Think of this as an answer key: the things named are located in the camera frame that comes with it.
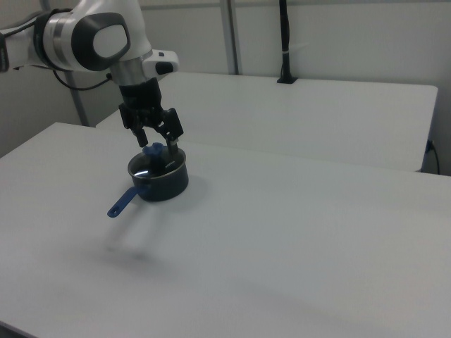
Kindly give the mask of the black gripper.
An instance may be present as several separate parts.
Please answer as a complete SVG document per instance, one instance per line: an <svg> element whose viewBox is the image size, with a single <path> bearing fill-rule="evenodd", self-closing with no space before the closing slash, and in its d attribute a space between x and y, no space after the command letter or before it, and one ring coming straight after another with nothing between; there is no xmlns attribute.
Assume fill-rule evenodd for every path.
<svg viewBox="0 0 451 338"><path fill-rule="evenodd" d="M139 146L148 145L144 127L153 127L166 140L169 154L177 154L183 127L174 108L162 108L158 80L153 78L141 84L123 85L119 90L123 97L123 103L119 106L123 125L132 130Z"/></svg>

